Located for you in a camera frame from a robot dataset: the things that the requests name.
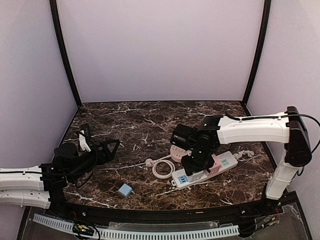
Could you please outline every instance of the white clip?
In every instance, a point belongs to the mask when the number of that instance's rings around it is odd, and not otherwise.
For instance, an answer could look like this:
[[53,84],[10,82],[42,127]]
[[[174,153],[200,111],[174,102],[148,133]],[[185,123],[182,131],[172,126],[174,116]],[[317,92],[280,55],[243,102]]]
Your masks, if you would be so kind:
[[86,142],[86,138],[81,134],[79,134],[79,144],[80,144],[80,148],[81,148],[82,151],[91,152],[91,149],[90,149],[89,145]]

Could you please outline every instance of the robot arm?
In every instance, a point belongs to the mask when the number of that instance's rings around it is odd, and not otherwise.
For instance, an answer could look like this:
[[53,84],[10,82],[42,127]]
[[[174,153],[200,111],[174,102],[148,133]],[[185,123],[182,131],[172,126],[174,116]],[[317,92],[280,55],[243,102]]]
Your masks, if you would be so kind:
[[214,159],[211,154],[220,144],[238,142],[278,142],[285,144],[283,156],[266,187],[266,197],[278,200],[295,174],[312,158],[307,129],[295,107],[286,112],[267,116],[232,117],[207,116],[199,128],[179,124],[173,131],[171,143],[192,149],[181,159],[187,176],[209,170]]
[[[92,143],[94,151],[87,141]],[[112,151],[109,144],[115,144]],[[94,166],[113,160],[119,145],[120,141],[115,139],[96,146],[90,140],[89,125],[84,124],[79,132],[82,155],[78,155],[75,144],[67,142],[54,149],[51,163],[28,168],[0,168],[0,203],[48,209],[51,202],[63,202],[65,199],[60,193],[67,182],[76,184]]]

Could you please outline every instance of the white plug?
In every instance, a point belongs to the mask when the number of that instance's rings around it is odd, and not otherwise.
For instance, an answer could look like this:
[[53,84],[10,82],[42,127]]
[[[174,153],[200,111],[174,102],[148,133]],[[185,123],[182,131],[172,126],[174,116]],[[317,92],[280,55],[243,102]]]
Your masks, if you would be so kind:
[[79,134],[79,145],[82,151],[87,151],[87,152],[91,152],[91,149],[89,147],[89,145],[86,142],[86,138],[85,136]]
[[148,168],[152,168],[154,166],[154,161],[151,158],[148,158],[147,160],[145,160],[145,165]]

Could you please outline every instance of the black cable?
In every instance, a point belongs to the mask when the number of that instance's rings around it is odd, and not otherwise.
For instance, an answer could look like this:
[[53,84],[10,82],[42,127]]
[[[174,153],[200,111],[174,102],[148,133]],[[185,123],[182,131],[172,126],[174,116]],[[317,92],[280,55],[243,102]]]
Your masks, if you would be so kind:
[[[47,211],[49,211],[50,213],[52,213],[53,215],[55,215],[56,217],[58,217],[58,218],[60,218],[60,219],[63,219],[63,220],[68,220],[69,221],[69,219],[65,219],[65,218],[63,218],[62,216],[59,216],[59,215],[57,215],[56,213],[54,213],[53,211],[51,211],[51,210],[47,210]],[[98,229],[97,229],[97,227],[96,227],[96,224],[92,224],[92,223],[89,223],[89,222],[87,222],[87,221],[82,221],[82,220],[78,220],[78,219],[74,219],[74,220],[71,220],[74,224],[76,223],[76,222],[79,222],[79,223],[83,223],[83,224],[85,224],[87,227],[92,227],[95,231],[96,231],[96,233],[98,234],[98,239],[97,240],[100,240],[101,239],[101,235],[100,235],[100,232],[98,231]]]
[[252,228],[252,227],[256,226],[257,224],[261,223],[262,221],[264,221],[264,220],[265,220],[265,219],[267,219],[268,217],[269,217],[269,215],[268,215],[268,216],[265,216],[265,217],[264,217],[264,218],[262,218],[261,220],[257,221],[255,224],[252,224],[251,226],[247,227],[246,229],[241,230],[241,231],[240,231],[240,233],[242,233],[243,231],[248,230],[248,229],[250,229],[250,228]]
[[89,180],[91,179],[91,177],[92,177],[93,174],[94,174],[94,171],[91,170],[90,176],[88,176],[87,179],[86,179],[83,183],[81,183],[79,186],[78,186],[78,181],[77,181],[77,183],[75,184],[75,187],[76,187],[77,189],[82,188],[87,182],[89,182]]
[[[288,115],[282,115],[282,116],[245,116],[245,117],[236,117],[236,116],[232,116],[229,113],[225,113],[225,115],[232,119],[232,120],[236,120],[236,121],[249,121],[249,120],[255,120],[255,119],[278,119],[278,118],[289,118],[289,117],[305,117],[305,118],[309,118],[312,119],[313,121],[315,121],[320,129],[320,122],[315,119],[313,116],[307,115],[307,114],[288,114]],[[311,151],[311,153],[313,154],[314,151],[319,147],[320,145],[320,138],[318,143],[315,145],[314,149]]]
[[250,228],[252,228],[253,226],[256,226],[257,224],[261,223],[262,221],[264,221],[266,218],[268,218],[268,216],[266,216],[265,218],[261,219],[260,221],[257,221],[255,224],[253,224],[252,226],[250,227],[247,227],[246,229],[240,231],[241,234],[253,234],[261,229],[265,229],[267,227],[270,227],[272,226],[272,224],[270,224],[272,221],[274,221],[276,218],[275,217],[272,217],[270,220],[268,220],[266,223],[262,224],[262,226],[260,226],[259,228],[255,229],[255,230],[252,230],[252,231],[247,231],[247,232],[244,232],[245,230],[248,230]]
[[97,148],[96,144],[91,139],[88,139],[88,137],[85,134],[83,134],[82,132],[80,132],[79,134],[84,136],[85,139],[88,140],[92,144],[94,152],[95,152],[94,163],[92,164],[92,166],[88,170],[86,170],[84,172],[78,172],[78,173],[52,173],[52,172],[39,172],[39,171],[0,171],[0,174],[41,174],[43,176],[68,176],[68,177],[72,177],[72,176],[83,175],[83,174],[90,172],[98,163],[98,159],[99,159],[98,148]]
[[296,175],[300,177],[304,173],[304,170],[305,170],[305,166],[302,167],[302,170],[300,173],[297,171]]
[[89,223],[89,222],[86,222],[86,221],[82,221],[82,220],[73,220],[74,223],[76,222],[79,222],[79,223],[83,223],[85,224],[87,227],[92,227],[96,233],[98,234],[98,239],[97,240],[100,240],[101,239],[101,235],[100,235],[100,232],[98,231],[97,227],[96,227],[96,224],[92,224],[92,223]]

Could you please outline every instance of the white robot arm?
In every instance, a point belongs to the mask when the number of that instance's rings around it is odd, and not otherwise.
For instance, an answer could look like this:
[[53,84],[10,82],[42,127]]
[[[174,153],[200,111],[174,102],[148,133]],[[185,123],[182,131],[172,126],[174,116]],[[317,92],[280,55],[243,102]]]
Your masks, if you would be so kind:
[[171,143],[191,155],[181,159],[188,179],[197,173],[210,171],[215,160],[212,153],[221,144],[238,142],[277,142],[285,144],[283,156],[266,187],[268,199],[278,200],[297,172],[311,161],[307,129],[295,107],[286,112],[266,116],[233,117],[207,116],[199,128],[179,124],[173,131]]

